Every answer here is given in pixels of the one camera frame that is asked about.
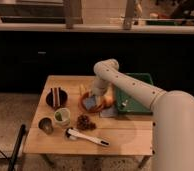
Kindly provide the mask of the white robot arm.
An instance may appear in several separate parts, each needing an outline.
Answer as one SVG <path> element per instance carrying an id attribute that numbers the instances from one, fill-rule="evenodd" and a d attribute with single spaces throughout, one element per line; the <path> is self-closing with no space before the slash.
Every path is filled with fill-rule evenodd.
<path id="1" fill-rule="evenodd" d="M 194 96 L 127 76 L 116 59 L 97 62 L 93 71 L 94 95 L 104 95 L 112 83 L 153 112 L 152 171 L 194 171 Z"/>

